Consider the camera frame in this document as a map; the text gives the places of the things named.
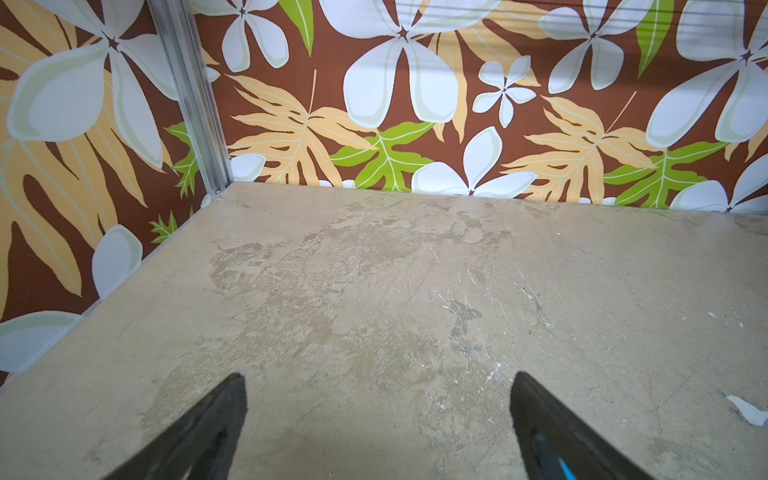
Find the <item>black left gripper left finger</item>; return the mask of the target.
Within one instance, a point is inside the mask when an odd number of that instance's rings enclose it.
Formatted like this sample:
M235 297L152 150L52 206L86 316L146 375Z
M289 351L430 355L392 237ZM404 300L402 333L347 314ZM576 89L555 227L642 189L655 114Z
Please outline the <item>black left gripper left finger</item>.
M226 479L247 414L246 382L232 373L108 479Z

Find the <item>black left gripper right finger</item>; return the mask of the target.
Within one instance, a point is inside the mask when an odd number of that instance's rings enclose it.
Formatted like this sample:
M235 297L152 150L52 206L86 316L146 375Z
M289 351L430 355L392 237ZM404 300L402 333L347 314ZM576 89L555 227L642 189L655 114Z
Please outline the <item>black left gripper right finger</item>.
M530 479L649 479L532 375L519 371L510 414Z

